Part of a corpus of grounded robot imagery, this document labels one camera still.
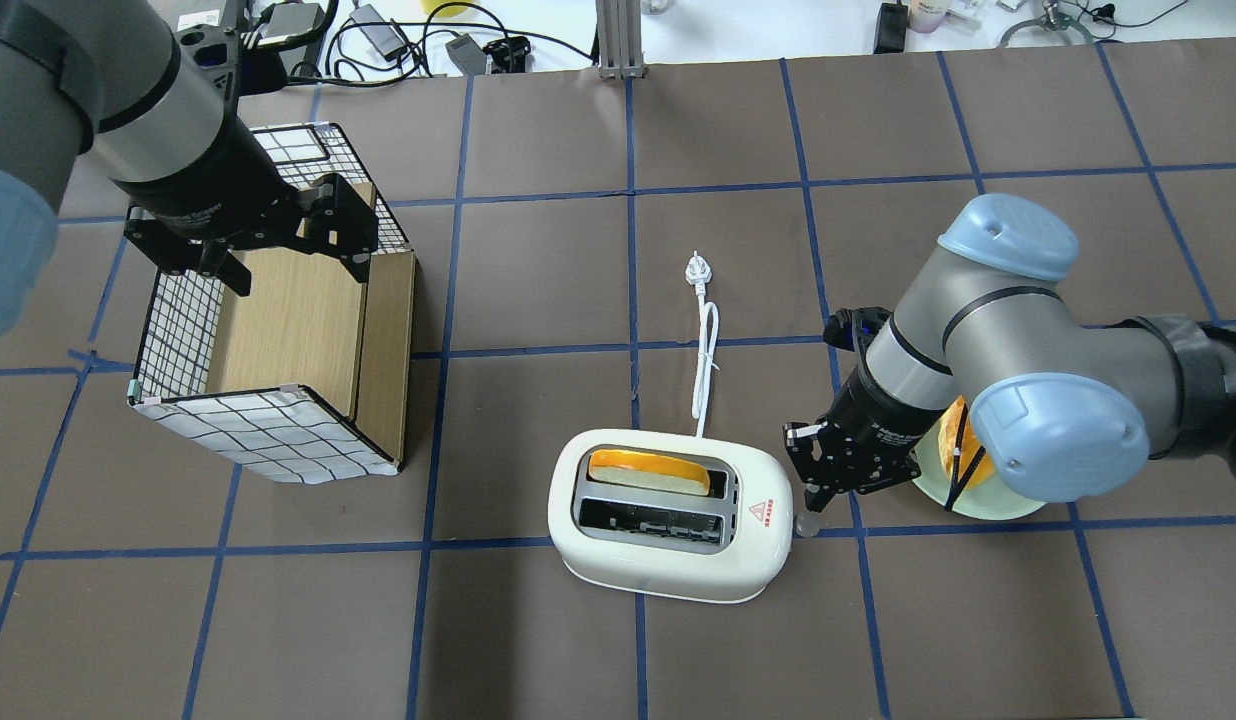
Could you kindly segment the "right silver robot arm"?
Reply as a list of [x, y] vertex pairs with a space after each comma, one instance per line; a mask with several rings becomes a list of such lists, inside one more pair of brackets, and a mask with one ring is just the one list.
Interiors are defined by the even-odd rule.
[[1236, 332], [1184, 315], [1085, 329], [1057, 291], [1078, 237], [985, 193], [941, 233], [899, 306], [839, 310], [823, 338], [855, 369], [787, 424], [806, 510], [920, 475], [912, 448], [962, 398], [1002, 483], [1035, 501], [1103, 495], [1152, 459], [1214, 454], [1236, 479]]

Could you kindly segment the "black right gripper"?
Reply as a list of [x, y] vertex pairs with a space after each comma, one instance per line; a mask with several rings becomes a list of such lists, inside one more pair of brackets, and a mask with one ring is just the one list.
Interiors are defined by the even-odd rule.
[[823, 513], [834, 496], [868, 495], [920, 477], [912, 448], [943, 412], [912, 408], [875, 382], [852, 375], [815, 424], [784, 424], [784, 448], [803, 487], [803, 510]]

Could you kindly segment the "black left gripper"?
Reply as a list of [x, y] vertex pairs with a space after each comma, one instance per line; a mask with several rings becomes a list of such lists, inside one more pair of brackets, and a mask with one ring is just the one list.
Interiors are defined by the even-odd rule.
[[132, 214], [125, 237], [153, 263], [199, 263], [237, 296], [251, 295], [252, 274], [231, 249], [284, 247], [337, 258], [353, 282], [367, 284], [379, 249], [375, 204], [342, 174], [328, 172], [307, 186], [286, 179], [125, 183]]

